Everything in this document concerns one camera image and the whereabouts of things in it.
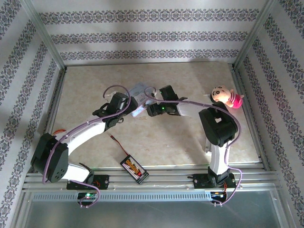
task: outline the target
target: wall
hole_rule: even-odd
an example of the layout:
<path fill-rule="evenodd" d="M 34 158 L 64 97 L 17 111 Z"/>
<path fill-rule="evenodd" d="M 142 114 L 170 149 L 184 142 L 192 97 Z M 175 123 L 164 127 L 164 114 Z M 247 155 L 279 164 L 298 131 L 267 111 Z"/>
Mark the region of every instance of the wall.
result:
<path fill-rule="evenodd" d="M 297 227 L 304 227 L 304 6 L 278 0 L 243 65 L 256 126 L 278 170 Z"/>
<path fill-rule="evenodd" d="M 0 0 L 0 228 L 11 223 L 59 69 L 18 0 Z"/>
<path fill-rule="evenodd" d="M 67 65 L 233 63 L 265 0 L 33 0 Z"/>

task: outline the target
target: beige floor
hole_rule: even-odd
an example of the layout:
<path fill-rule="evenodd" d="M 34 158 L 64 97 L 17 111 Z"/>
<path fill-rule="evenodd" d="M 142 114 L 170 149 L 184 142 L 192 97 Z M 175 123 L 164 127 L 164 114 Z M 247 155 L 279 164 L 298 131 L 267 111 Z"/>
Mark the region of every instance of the beige floor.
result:
<path fill-rule="evenodd" d="M 138 82 L 156 88 L 172 85 L 179 97 L 204 103 L 210 100 L 203 94 L 213 87 L 234 88 L 228 65 L 220 62 L 69 67 L 54 130 L 70 129 L 88 118 L 106 102 L 102 93 L 108 86 L 120 84 L 131 89 Z M 229 162 L 259 161 L 243 110 L 229 111 L 242 125 L 242 135 L 230 150 Z M 146 112 L 136 118 L 125 117 L 123 124 L 82 144 L 70 155 L 70 161 L 90 167 L 119 167 L 125 154 L 109 134 L 141 165 L 210 162 L 210 155 L 203 150 L 205 137 L 200 122 L 166 114 L 151 118 Z"/>

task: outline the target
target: purple cable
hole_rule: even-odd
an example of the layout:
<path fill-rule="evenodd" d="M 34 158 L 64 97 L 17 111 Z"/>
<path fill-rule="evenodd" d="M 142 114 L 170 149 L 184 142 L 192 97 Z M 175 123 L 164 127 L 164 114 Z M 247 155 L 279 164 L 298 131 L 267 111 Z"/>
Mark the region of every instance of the purple cable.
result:
<path fill-rule="evenodd" d="M 186 100 L 183 100 L 183 101 L 164 101 L 164 100 L 158 100 L 158 99 L 156 99 L 156 98 L 154 98 L 152 96 L 149 96 L 147 94 L 146 90 L 150 89 L 150 88 L 153 88 L 154 91 L 156 92 L 156 88 L 151 86 L 151 87 L 145 88 L 144 94 L 146 95 L 146 97 L 148 97 L 151 100 L 154 100 L 154 101 L 157 101 L 157 102 L 162 102 L 162 103 L 187 103 L 187 104 L 192 104 L 192 105 L 194 104 L 194 105 L 198 105 L 198 106 L 202 106 L 202 107 L 214 108 L 214 109 L 222 111 L 223 113 L 226 113 L 227 115 L 229 115 L 236 122 L 237 127 L 238 127 L 238 135 L 237 135 L 237 137 L 231 143 L 229 143 L 227 145 L 226 150 L 225 150 L 225 155 L 224 155 L 224 162 L 225 162 L 225 164 L 227 165 L 227 167 L 229 169 L 237 170 L 240 173 L 240 177 L 239 177 L 239 181 L 238 181 L 235 189 L 233 190 L 233 192 L 231 193 L 231 195 L 228 197 L 228 199 L 226 199 L 224 202 L 220 202 L 220 201 L 218 201 L 216 199 L 213 200 L 213 201 L 217 202 L 220 206 L 224 205 L 225 203 L 227 203 L 234 196 L 234 194 L 237 191 L 237 189 L 238 189 L 238 187 L 239 187 L 239 185 L 240 185 L 240 183 L 242 181 L 242 178 L 243 178 L 243 172 L 242 172 L 242 170 L 237 169 L 237 168 L 233 168 L 233 167 L 229 166 L 228 163 L 227 163 L 228 147 L 230 147 L 233 143 L 235 143 L 238 140 L 238 138 L 240 137 L 240 135 L 241 135 L 241 124 L 239 123 L 239 121 L 237 120 L 237 118 L 234 115 L 232 115 L 230 112 L 228 112 L 228 111 L 226 111 L 226 110 L 224 110 L 222 108 L 213 106 L 211 104 L 203 104 L 203 103 L 199 103 L 199 102 L 186 101 Z"/>
<path fill-rule="evenodd" d="M 66 135 L 62 136 L 62 137 L 58 140 L 58 142 L 54 145 L 54 147 L 51 149 L 51 152 L 50 152 L 50 154 L 49 154 L 49 156 L 48 156 L 48 158 L 47 158 L 47 163 L 46 163 L 46 166 L 45 166 L 45 168 L 44 168 L 44 172 L 43 172 L 43 176 L 42 176 L 42 183 L 43 183 L 43 184 L 45 184 L 45 183 L 47 182 L 47 171 L 48 171 L 48 167 L 49 167 L 49 164 L 50 164 L 50 162 L 51 162 L 51 159 L 52 159 L 52 157 L 53 157 L 53 155 L 54 155 L 55 149 L 57 148 L 57 146 L 58 146 L 62 141 L 64 141 L 69 135 L 71 135 L 71 134 L 73 134 L 73 133 L 75 133 L 75 132 L 81 130 L 83 127 L 86 127 L 86 126 L 88 126 L 88 125 L 90 125 L 90 124 L 96 123 L 96 122 L 98 122 L 98 121 L 100 121 L 100 120 L 103 120 L 103 119 L 105 119 L 105 118 L 110 118 L 110 117 L 119 115 L 119 114 L 123 113 L 125 110 L 127 110 L 127 108 L 129 107 L 129 105 L 130 105 L 130 103 L 131 103 L 131 95 L 130 95 L 130 93 L 129 93 L 129 91 L 128 91 L 128 89 L 127 89 L 126 87 L 124 87 L 124 86 L 122 86 L 122 85 L 112 85 L 112 86 L 106 88 L 106 90 L 105 90 L 104 93 L 103 93 L 103 98 L 105 97 L 105 93 L 106 93 L 110 88 L 113 88 L 113 87 L 121 87 L 121 88 L 123 88 L 123 89 L 127 92 L 127 94 L 128 94 L 128 103 L 127 103 L 127 106 L 126 106 L 123 110 L 121 110 L 121 111 L 119 111 L 119 112 L 117 112 L 117 113 L 115 113 L 115 114 L 111 114 L 111 115 L 99 117 L 99 118 L 96 118 L 96 119 L 94 119 L 94 120 L 91 120 L 91 121 L 88 121 L 88 122 L 86 122 L 86 123 L 83 123 L 83 124 L 79 125 L 78 127 L 76 127 L 76 128 L 74 128 L 74 129 L 72 129 L 71 131 L 69 131 Z M 75 183 L 78 183 L 78 184 L 82 184 L 82 185 L 85 185 L 85 186 L 88 186 L 88 187 L 91 187 L 91 188 L 94 188 L 94 189 L 97 190 L 98 197 L 96 197 L 96 200 L 95 200 L 93 203 L 91 203 L 90 205 L 87 205 L 86 208 L 88 208 L 88 207 L 94 205 L 94 204 L 98 201 L 99 195 L 100 195 L 100 191 L 99 191 L 99 189 L 98 189 L 97 187 L 95 187 L 94 185 L 90 185 L 90 184 L 85 184 L 85 183 L 82 183 L 82 182 L 78 182 L 78 181 L 76 181 L 76 180 L 70 180 L 70 181 L 75 182 Z"/>

